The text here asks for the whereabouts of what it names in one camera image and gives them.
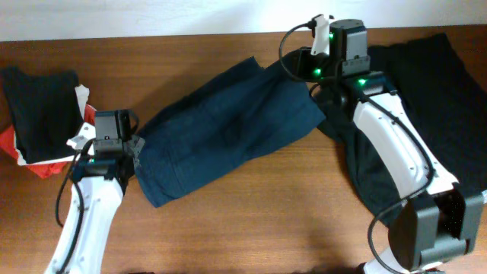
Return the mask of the black garment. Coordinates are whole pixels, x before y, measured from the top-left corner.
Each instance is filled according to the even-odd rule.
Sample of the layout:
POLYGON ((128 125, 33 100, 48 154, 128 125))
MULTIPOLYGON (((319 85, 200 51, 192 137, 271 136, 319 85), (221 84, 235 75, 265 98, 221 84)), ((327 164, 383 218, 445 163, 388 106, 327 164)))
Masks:
MULTIPOLYGON (((371 69, 398 89, 409 120, 434 156, 461 184, 486 190, 486 92, 467 72, 447 36, 371 46, 371 69)), ((387 168, 347 114, 325 106, 317 127, 345 146, 346 170, 374 215, 399 199, 387 168)))

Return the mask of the navy blue shorts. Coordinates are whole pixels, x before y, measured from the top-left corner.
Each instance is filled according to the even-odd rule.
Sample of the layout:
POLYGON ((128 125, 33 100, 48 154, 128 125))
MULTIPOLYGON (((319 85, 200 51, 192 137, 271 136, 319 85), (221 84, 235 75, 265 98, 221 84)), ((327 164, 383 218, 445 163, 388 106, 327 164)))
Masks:
POLYGON ((302 139, 325 116, 279 62, 245 59, 150 119, 135 175, 159 208, 302 139))

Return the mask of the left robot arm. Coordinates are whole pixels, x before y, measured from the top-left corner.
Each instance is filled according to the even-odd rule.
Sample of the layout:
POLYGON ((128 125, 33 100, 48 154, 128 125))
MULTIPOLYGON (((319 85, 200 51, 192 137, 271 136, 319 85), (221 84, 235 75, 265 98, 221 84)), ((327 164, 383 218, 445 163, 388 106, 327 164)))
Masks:
POLYGON ((68 173, 71 201, 47 273, 99 273, 110 226, 135 174, 145 141, 132 110, 97 111, 66 143, 75 150, 68 173))

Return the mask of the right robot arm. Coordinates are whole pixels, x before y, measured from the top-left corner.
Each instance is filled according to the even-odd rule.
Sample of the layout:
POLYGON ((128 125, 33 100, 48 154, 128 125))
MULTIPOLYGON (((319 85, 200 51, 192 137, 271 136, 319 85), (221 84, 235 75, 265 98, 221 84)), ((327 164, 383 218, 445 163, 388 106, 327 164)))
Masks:
POLYGON ((388 248, 358 271, 435 273, 441 264, 472 253, 484 196, 443 166, 410 122, 390 77, 371 70, 363 22, 317 15, 306 26, 314 44, 291 77, 312 84, 312 99, 330 96, 329 104, 370 142, 398 194, 374 216, 379 222, 398 211, 389 223, 388 248))

